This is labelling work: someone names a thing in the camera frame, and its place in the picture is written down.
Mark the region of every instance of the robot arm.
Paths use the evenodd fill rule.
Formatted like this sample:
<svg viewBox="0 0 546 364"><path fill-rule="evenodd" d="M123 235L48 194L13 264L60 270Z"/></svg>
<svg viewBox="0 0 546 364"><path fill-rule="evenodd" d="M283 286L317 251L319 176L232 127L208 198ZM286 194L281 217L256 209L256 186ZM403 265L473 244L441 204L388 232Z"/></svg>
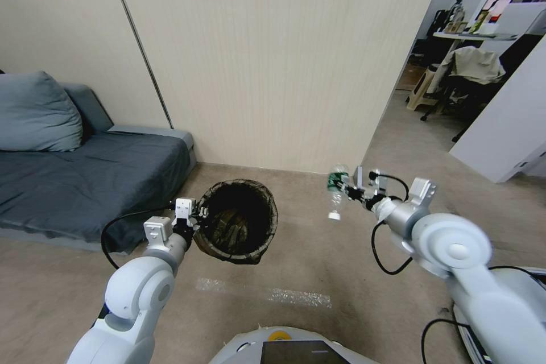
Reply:
<svg viewBox="0 0 546 364"><path fill-rule="evenodd" d="M379 171L370 173L368 187L361 180L356 185L340 188L384 221L394 242L419 265L446 281L452 299L495 364L546 362L544 324L486 267L491 259L486 234L463 217L429 214L436 184L416 178L407 201L386 196L386 178ZM540 286L527 279L529 286Z"/></svg>
<svg viewBox="0 0 546 364"><path fill-rule="evenodd" d="M144 223L148 240L144 256L112 275L101 314L72 350L68 364L150 362L159 315L171 297L178 267L193 237L194 206L195 199L179 198L172 223L162 216ZM201 210L201 216L206 217L206 210Z"/></svg>

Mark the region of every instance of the dark gray blanket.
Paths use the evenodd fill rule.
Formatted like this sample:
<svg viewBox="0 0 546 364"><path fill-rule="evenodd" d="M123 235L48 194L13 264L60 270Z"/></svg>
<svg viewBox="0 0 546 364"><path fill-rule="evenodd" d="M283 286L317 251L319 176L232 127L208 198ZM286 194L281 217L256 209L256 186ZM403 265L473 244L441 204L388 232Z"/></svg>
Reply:
<svg viewBox="0 0 546 364"><path fill-rule="evenodd" d="M188 166L186 144L160 135L99 133L73 152L2 151L0 228L99 242L110 220L167 204ZM110 250L132 250L149 216L112 225Z"/></svg>

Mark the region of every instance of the trash can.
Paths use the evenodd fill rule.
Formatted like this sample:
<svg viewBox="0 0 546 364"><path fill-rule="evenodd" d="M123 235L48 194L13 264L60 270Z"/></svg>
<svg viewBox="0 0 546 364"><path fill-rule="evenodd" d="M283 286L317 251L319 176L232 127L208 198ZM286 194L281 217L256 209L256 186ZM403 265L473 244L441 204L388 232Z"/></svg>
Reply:
<svg viewBox="0 0 546 364"><path fill-rule="evenodd" d="M220 260L257 264L277 229L273 195L260 182L234 179L212 186L197 208L208 216L194 235L199 249Z"/></svg>

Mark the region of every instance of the gray pillow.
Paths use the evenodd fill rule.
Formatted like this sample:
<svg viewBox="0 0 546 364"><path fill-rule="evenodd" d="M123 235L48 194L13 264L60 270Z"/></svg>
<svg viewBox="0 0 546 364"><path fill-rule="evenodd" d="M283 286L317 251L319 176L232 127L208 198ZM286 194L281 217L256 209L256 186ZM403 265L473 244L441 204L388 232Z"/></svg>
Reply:
<svg viewBox="0 0 546 364"><path fill-rule="evenodd" d="M49 74L0 75L0 150L71 151L81 135L80 113Z"/></svg>

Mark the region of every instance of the white cloth on chair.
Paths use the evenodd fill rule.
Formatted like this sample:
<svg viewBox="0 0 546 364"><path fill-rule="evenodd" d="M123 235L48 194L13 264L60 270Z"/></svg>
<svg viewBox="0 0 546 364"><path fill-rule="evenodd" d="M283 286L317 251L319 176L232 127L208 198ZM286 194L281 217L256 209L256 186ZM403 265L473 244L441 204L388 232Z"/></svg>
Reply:
<svg viewBox="0 0 546 364"><path fill-rule="evenodd" d="M499 82L506 74L497 53L484 51L472 45L461 47L446 55L438 67L427 93L436 90L450 68L449 76L461 76L478 84Z"/></svg>

